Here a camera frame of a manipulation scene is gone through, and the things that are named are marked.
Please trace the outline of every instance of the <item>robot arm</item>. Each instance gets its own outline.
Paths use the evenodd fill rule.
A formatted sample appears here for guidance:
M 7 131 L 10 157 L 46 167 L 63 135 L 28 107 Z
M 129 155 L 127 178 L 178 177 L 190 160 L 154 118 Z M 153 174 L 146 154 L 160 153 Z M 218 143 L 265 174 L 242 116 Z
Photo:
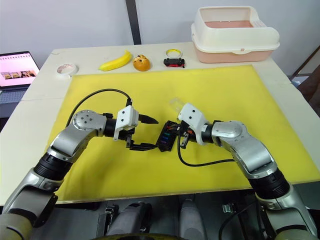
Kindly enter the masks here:
M 264 208 L 274 237 L 288 229 L 302 229 L 317 236 L 316 225 L 299 194 L 278 169 L 268 149 L 248 133 L 242 122 L 214 121 L 211 124 L 190 103 L 183 106 L 178 119 L 182 128 L 178 132 L 184 137 L 183 148 L 188 141 L 200 145 L 213 143 L 232 154 Z
M 138 121 L 158 123 L 139 114 L 132 105 L 121 109 L 116 119 L 110 113 L 77 112 L 6 201 L 0 215 L 0 239 L 27 240 L 32 227 L 40 227 L 46 222 L 58 199 L 54 192 L 93 137 L 125 140 L 130 150 L 154 149 L 156 146 L 150 143 L 134 144 L 132 135 Z

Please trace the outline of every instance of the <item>yellow foam mat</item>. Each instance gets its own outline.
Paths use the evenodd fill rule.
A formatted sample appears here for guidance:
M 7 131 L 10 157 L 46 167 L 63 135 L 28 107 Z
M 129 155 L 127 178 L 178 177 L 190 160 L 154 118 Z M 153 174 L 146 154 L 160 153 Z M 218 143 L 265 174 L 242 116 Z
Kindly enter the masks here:
M 320 173 L 298 136 L 251 65 L 212 69 L 176 70 L 73 77 L 49 143 L 65 127 L 73 107 L 86 95 L 104 88 L 125 91 L 141 114 L 159 124 L 139 123 L 135 143 L 155 144 L 167 120 L 178 115 L 169 101 L 178 97 L 201 110 L 209 121 L 242 121 L 248 131 L 269 149 L 288 181 L 310 182 Z M 124 108 L 126 98 L 116 92 L 99 93 L 78 110 L 113 113 Z M 167 195 L 245 189 L 250 185 L 234 162 L 204 167 L 183 165 L 177 143 L 171 152 L 131 151 L 125 141 L 95 137 L 72 166 L 57 194 L 60 201 L 89 201 L 104 198 Z M 193 164 L 231 158 L 213 144 L 189 142 L 181 150 Z

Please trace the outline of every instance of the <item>white wall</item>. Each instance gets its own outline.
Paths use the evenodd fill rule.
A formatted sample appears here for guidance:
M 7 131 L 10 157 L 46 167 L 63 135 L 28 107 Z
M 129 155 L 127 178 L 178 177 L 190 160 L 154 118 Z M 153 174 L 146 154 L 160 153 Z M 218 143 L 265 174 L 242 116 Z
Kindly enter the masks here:
M 39 67 L 53 49 L 132 44 L 125 0 L 0 0 L 0 53 Z
M 272 57 L 287 75 L 320 44 L 320 0 L 136 0 L 142 43 L 191 41 L 198 8 L 232 5 L 253 6 L 267 26 L 278 30 L 280 47 Z

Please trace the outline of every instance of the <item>laptop screen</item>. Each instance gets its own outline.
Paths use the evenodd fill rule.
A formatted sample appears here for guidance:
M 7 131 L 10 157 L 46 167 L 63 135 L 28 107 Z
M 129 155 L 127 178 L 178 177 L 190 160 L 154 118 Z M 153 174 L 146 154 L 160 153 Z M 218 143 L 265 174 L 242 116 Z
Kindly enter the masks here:
M 0 54 L 0 87 L 28 86 L 39 68 L 28 51 Z

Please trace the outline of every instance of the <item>banana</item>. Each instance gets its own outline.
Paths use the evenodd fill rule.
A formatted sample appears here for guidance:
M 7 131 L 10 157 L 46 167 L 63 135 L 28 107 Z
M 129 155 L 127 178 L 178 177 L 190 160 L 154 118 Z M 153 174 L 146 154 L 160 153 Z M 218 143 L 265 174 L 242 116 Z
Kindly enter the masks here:
M 131 60 L 131 58 L 132 58 L 132 54 L 129 51 L 125 50 L 123 56 L 121 56 L 115 60 L 105 62 L 104 64 L 102 64 L 99 67 L 99 70 L 110 71 L 113 69 L 120 68 L 120 67 L 126 65 Z

